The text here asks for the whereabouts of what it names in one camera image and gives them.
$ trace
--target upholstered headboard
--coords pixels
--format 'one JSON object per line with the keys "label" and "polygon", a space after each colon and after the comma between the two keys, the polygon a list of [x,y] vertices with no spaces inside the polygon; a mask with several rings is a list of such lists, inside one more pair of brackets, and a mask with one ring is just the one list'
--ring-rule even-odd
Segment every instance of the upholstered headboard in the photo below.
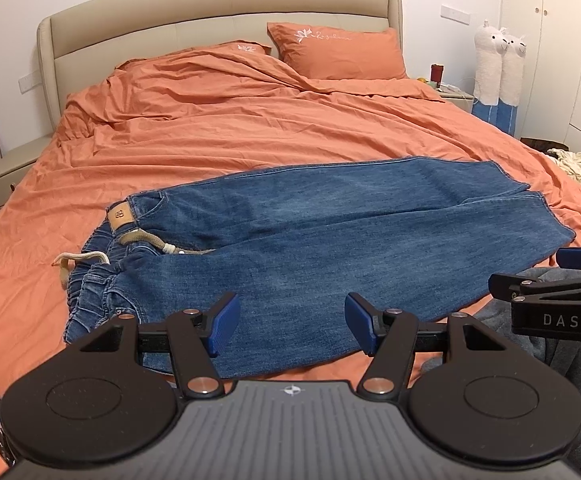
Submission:
{"label": "upholstered headboard", "polygon": [[91,0],[45,18],[37,44],[48,113],[57,126],[68,94],[127,59],[250,40],[273,46],[267,22],[379,31],[401,40],[401,0]]}

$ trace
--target jeans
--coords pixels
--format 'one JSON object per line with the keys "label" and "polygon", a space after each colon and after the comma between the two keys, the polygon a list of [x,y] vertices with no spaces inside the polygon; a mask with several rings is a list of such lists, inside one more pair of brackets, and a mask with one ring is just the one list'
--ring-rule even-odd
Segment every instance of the jeans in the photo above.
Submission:
{"label": "jeans", "polygon": [[[445,317],[487,293],[492,272],[520,272],[569,243],[541,193],[493,162],[413,157],[273,168],[140,192],[132,221],[104,223],[68,283],[72,342],[117,314],[158,322],[206,310],[225,291],[242,313],[214,365],[223,378],[325,362],[358,350],[343,305],[355,291],[378,308]],[[119,243],[141,228],[204,254]],[[169,372],[164,354],[145,366]]]}

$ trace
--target nightstand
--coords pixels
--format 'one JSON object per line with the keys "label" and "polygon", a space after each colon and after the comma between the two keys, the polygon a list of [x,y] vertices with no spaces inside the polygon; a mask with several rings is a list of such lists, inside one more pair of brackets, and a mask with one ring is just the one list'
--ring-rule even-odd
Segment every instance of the nightstand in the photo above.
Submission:
{"label": "nightstand", "polygon": [[28,170],[48,146],[52,136],[40,137],[7,152],[0,160],[0,207],[3,206],[14,187],[19,184]]}
{"label": "nightstand", "polygon": [[444,101],[448,101],[449,103],[458,106],[462,110],[465,110],[469,114],[473,111],[473,100],[475,99],[472,95],[467,94],[464,91],[454,91],[448,88],[440,88],[437,90],[440,97]]}

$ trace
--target orange duvet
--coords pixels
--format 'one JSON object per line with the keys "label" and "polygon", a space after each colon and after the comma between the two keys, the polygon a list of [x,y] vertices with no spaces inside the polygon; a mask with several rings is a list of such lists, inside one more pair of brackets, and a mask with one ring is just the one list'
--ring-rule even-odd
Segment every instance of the orange duvet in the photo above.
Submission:
{"label": "orange duvet", "polygon": [[[581,186],[426,85],[307,80],[238,45],[133,60],[70,97],[50,146],[0,211],[0,394],[63,346],[66,296],[53,259],[79,252],[104,208],[139,190],[286,164],[494,160],[543,192],[581,245]],[[355,354],[285,376],[356,384],[367,364]]]}

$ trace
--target wall outlet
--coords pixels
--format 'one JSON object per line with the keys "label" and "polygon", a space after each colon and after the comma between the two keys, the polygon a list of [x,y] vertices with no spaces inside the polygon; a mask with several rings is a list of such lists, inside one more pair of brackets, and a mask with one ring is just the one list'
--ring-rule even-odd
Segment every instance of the wall outlet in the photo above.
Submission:
{"label": "wall outlet", "polygon": [[32,90],[40,84],[42,84],[42,73],[39,70],[36,70],[19,80],[19,91],[22,94],[25,94],[27,91]]}
{"label": "wall outlet", "polygon": [[470,14],[467,12],[462,12],[461,10],[453,9],[452,7],[446,7],[445,5],[442,5],[441,16],[442,18],[448,18],[454,22],[470,25]]}

